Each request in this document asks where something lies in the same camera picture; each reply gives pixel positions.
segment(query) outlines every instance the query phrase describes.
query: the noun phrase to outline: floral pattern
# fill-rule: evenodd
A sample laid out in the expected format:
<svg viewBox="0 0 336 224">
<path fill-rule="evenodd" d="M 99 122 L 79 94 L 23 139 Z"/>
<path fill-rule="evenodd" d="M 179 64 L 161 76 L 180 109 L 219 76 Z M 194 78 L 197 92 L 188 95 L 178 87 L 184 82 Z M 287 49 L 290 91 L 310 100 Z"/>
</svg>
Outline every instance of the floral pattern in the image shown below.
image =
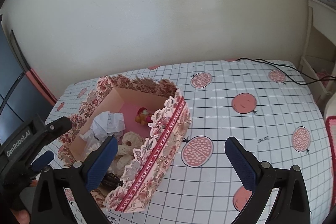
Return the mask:
<svg viewBox="0 0 336 224">
<path fill-rule="evenodd" d="M 136 179 L 143 165 L 146 163 L 148 157 L 151 155 L 152 150 L 157 143 L 157 140 L 160 138 L 161 133 L 164 131 L 165 126 L 168 124 L 169 119 L 174 112 L 174 107 L 177 106 L 178 101 L 181 98 L 180 91 L 176 88 L 175 84 L 167 79 L 162 79 L 156 83 L 154 80 L 147 78 L 139 79 L 136 77 L 135 79 L 131 80 L 124 75 L 101 77 L 97 81 L 96 89 L 91 90 L 88 93 L 86 100 L 82 102 L 78 113 L 72 114 L 69 117 L 73 124 L 72 129 L 59 138 L 59 140 L 63 143 L 63 146 L 58 151 L 58 157 L 64 161 L 65 166 L 71 166 L 71 164 L 75 161 L 68 146 L 73 142 L 73 140 L 79 133 L 80 128 L 86 123 L 87 118 L 89 118 L 93 114 L 98 105 L 105 99 L 105 97 L 111 92 L 114 87 L 139 90 L 141 92 L 146 92 L 158 96 L 169 97 L 169 99 L 165 102 L 165 108 L 163 110 L 156 111 L 155 114 L 152 116 L 153 123 L 151 124 L 152 129 L 150 132 L 150 136 L 154 138 L 147 138 L 144 145 L 140 149 L 136 149 L 136 151 L 134 151 L 135 159 L 131 162 L 130 165 L 126 166 L 124 175 L 121 177 L 124 185 L 122 187 L 119 186 L 117 189 L 109 193 L 106 198 L 98 189 L 91 192 L 92 196 L 100 207 L 106 206 L 108 208 L 116 208 L 123 200 L 128 190 L 131 188 L 133 181 Z M 161 179 L 158 178 L 162 178 L 165 173 L 164 169 L 166 167 L 169 167 L 171 160 L 169 161 L 168 159 L 164 162 L 165 164 L 161 164 L 163 166 L 162 168 L 155 166 L 155 170 L 160 171 L 157 171 L 159 172 L 159 176 L 157 177 L 157 179 L 152 182 L 148 181 L 141 187 L 137 200 L 139 200 L 140 202 L 142 201 L 142 204 L 132 205 L 132 208 L 134 208 L 134 206 L 138 206 L 143 209 L 150 201 L 150 196 L 155 191 L 161 181 Z"/>
</svg>

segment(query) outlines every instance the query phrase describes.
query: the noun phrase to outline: white grid tablecloth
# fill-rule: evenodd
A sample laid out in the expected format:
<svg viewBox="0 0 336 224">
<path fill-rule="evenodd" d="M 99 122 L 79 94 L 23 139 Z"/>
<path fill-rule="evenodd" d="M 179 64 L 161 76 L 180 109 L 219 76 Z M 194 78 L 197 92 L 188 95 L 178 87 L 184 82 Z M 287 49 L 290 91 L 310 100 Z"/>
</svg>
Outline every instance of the white grid tablecloth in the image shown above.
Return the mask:
<svg viewBox="0 0 336 224">
<path fill-rule="evenodd" d="M 274 61 L 291 65 L 286 61 Z M 304 83 L 300 73 L 281 67 L 298 82 Z M 214 144 L 214 152 L 201 167 L 191 168 L 181 159 L 181 145 L 172 166 L 152 197 L 147 208 L 138 213 L 106 212 L 113 224 L 229 224 L 238 215 L 233 195 L 242 186 L 224 152 L 225 140 L 235 136 L 246 150 L 259 161 L 266 160 L 275 168 L 301 167 L 308 192 L 311 223 L 319 224 L 329 213 L 333 177 L 331 151 L 321 113 L 307 86 L 297 85 L 288 78 L 284 83 L 270 80 L 273 67 L 248 60 L 239 62 L 205 61 L 160 66 L 155 70 L 133 70 L 123 75 L 155 80 L 170 79 L 185 97 L 193 119 L 187 136 L 207 136 Z M 202 89 L 191 84 L 191 75 L 208 72 L 212 81 Z M 82 100 L 96 87 L 98 78 L 70 85 L 56 103 L 46 123 L 62 116 L 77 113 Z M 77 98 L 78 93 L 86 93 Z M 232 99 L 240 93 L 256 97 L 257 113 L 239 114 L 231 107 Z M 64 102 L 61 110 L 57 107 Z M 298 127 L 305 127 L 311 135 L 310 153 L 298 152 L 291 138 Z M 257 140 L 269 136 L 269 141 Z M 45 147 L 57 154 L 62 144 L 56 140 Z M 61 168 L 57 157 L 51 163 Z M 264 223 L 277 195 L 274 189 L 258 223 Z M 76 203 L 71 203 L 78 223 L 85 223 Z"/>
</svg>

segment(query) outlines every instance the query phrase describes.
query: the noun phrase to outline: human hand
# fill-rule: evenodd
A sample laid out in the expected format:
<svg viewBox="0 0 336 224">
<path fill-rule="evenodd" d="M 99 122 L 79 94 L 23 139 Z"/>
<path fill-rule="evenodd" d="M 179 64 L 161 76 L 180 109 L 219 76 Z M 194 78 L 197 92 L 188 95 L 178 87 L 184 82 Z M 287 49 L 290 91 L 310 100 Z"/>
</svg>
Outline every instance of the human hand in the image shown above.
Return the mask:
<svg viewBox="0 0 336 224">
<path fill-rule="evenodd" d="M 35 187 L 37 186 L 37 180 L 33 180 L 32 183 L 30 184 L 30 187 Z M 26 210 L 21 210 L 21 211 L 14 211 L 12 210 L 13 215 L 15 216 L 16 220 L 20 224 L 29 224 L 30 222 L 30 216 L 29 213 Z"/>
</svg>

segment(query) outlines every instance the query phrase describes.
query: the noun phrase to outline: blue rubber pad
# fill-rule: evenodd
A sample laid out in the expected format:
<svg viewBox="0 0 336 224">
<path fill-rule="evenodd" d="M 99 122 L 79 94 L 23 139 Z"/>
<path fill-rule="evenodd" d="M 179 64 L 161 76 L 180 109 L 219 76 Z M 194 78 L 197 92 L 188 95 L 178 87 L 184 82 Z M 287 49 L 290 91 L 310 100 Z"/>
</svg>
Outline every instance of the blue rubber pad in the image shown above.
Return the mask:
<svg viewBox="0 0 336 224">
<path fill-rule="evenodd" d="M 117 152 L 118 141 L 112 138 L 87 172 L 85 186 L 88 191 L 98 188 Z"/>
<path fill-rule="evenodd" d="M 254 193 L 258 182 L 257 174 L 253 170 L 252 166 L 248 163 L 246 158 L 230 138 L 225 141 L 224 148 L 226 156 L 231 162 L 244 188 Z"/>
<path fill-rule="evenodd" d="M 40 172 L 43 167 L 47 166 L 54 159 L 54 157 L 54 153 L 50 150 L 44 152 L 31 164 L 31 169 L 34 172 Z"/>
</svg>

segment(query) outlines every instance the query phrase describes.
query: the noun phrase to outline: open storage box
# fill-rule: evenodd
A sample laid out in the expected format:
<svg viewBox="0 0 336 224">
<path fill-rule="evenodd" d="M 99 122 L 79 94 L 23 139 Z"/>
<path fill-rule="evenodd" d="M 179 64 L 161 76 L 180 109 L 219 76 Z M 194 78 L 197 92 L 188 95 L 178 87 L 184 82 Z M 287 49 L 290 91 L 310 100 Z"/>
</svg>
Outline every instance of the open storage box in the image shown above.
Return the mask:
<svg viewBox="0 0 336 224">
<path fill-rule="evenodd" d="M 336 10 L 317 0 L 308 0 L 308 29 L 301 57 L 302 72 L 314 79 L 336 76 Z M 302 75 L 309 83 L 313 80 Z M 320 81 L 308 85 L 314 100 L 324 111 L 329 98 L 335 93 L 335 81 Z"/>
<path fill-rule="evenodd" d="M 154 112 L 147 129 L 134 122 L 139 107 Z M 152 79 L 131 80 L 123 75 L 102 77 L 97 89 L 92 90 L 86 101 L 82 102 L 78 114 L 70 117 L 73 128 L 60 137 L 64 145 L 58 157 L 66 166 L 83 160 L 86 141 L 78 134 L 86 133 L 93 118 L 104 111 L 123 112 L 124 132 L 142 130 L 140 135 L 146 140 L 140 149 L 133 150 L 135 159 L 125 167 L 120 178 L 122 186 L 111 192 L 100 186 L 91 193 L 101 207 L 123 212 L 142 211 L 151 200 L 189 128 L 189 108 L 180 90 L 169 80 L 156 83 Z"/>
</svg>

